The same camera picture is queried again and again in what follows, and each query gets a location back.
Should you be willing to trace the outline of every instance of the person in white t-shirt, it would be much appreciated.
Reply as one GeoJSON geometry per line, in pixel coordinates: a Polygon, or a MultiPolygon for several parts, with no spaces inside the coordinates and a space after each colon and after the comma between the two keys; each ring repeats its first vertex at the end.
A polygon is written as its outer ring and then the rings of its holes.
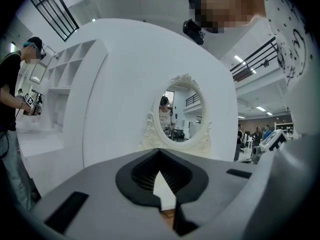
{"type": "Polygon", "coordinates": [[[214,34],[249,25],[254,17],[266,18],[277,41],[277,61],[289,90],[284,98],[294,129],[301,136],[320,132],[320,51],[291,0],[189,0],[189,8],[195,23],[214,34]]]}
{"type": "Polygon", "coordinates": [[[169,100],[166,96],[162,96],[160,100],[160,107],[159,107],[159,120],[160,125],[168,137],[171,137],[172,130],[176,126],[176,118],[173,112],[173,109],[168,108],[169,100]]]}

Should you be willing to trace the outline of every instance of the ornate mirror frame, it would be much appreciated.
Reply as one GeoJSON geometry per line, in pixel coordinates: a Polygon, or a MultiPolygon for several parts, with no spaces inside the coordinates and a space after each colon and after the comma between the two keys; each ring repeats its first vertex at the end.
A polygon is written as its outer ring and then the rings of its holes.
{"type": "Polygon", "coordinates": [[[144,134],[142,143],[139,146],[139,150],[164,148],[206,157],[207,155],[210,155],[211,152],[211,138],[209,134],[211,129],[210,125],[209,108],[201,88],[189,74],[183,74],[182,76],[178,75],[168,81],[156,96],[153,103],[153,109],[148,113],[147,130],[144,134]],[[169,139],[162,130],[159,121],[159,103],[161,96],[170,86],[176,84],[195,90],[202,105],[201,127],[191,139],[184,142],[174,142],[169,139]]]}

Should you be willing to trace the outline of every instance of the blue shirt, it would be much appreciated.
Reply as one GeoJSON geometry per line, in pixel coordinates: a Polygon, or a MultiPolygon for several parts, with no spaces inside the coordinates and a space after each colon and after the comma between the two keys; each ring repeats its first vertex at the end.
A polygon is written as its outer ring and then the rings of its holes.
{"type": "Polygon", "coordinates": [[[266,138],[268,138],[271,133],[272,133],[271,130],[267,130],[267,131],[263,134],[263,139],[265,140],[266,138]]]}

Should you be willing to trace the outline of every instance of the oval mirror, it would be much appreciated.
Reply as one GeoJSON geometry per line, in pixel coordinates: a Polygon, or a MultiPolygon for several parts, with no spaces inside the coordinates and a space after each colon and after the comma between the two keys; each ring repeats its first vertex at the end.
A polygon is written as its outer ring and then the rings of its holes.
{"type": "Polygon", "coordinates": [[[197,92],[184,83],[170,85],[159,99],[159,121],[174,142],[186,142],[201,128],[202,102],[197,92]]]}

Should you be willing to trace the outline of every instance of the jeans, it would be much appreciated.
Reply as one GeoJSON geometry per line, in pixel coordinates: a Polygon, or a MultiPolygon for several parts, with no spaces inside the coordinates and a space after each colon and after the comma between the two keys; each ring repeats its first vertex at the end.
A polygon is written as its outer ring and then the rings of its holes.
{"type": "Polygon", "coordinates": [[[23,182],[22,178],[21,170],[24,169],[24,165],[17,151],[18,139],[16,131],[8,130],[6,135],[0,138],[0,155],[7,151],[7,138],[9,141],[9,149],[6,156],[2,159],[2,162],[17,201],[26,210],[30,210],[33,206],[33,202],[29,186],[26,184],[26,180],[23,182]]]}
{"type": "Polygon", "coordinates": [[[240,155],[240,143],[239,144],[237,143],[235,148],[234,161],[238,161],[239,155],[240,155]]]}

